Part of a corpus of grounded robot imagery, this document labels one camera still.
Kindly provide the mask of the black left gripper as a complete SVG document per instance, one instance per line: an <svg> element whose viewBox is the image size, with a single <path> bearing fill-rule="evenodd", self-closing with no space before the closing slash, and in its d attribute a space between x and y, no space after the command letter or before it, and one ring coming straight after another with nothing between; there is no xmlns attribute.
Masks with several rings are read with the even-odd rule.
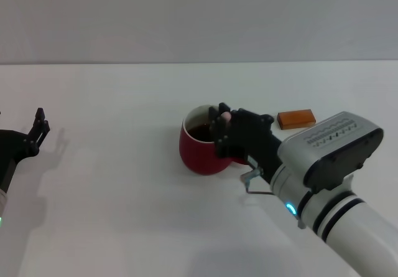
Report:
<svg viewBox="0 0 398 277"><path fill-rule="evenodd" d="M43 108L37 109L32 128L27 135L12 130L1 130L1 190L3 192L8 191L18 163L30 156L27 141L30 141L32 156L36 156L49 131L49 122L45 120Z"/></svg>

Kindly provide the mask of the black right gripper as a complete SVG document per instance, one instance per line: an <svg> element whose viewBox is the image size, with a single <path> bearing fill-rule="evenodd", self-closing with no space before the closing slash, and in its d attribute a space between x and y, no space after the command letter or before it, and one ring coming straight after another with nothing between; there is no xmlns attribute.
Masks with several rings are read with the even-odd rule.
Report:
<svg viewBox="0 0 398 277"><path fill-rule="evenodd" d="M281 141L271 131L274 117L244 108L233 110L220 103L209 107L208 119L216 155L242 159L253 169L261 168L262 178L270 183L282 164L277 156Z"/></svg>

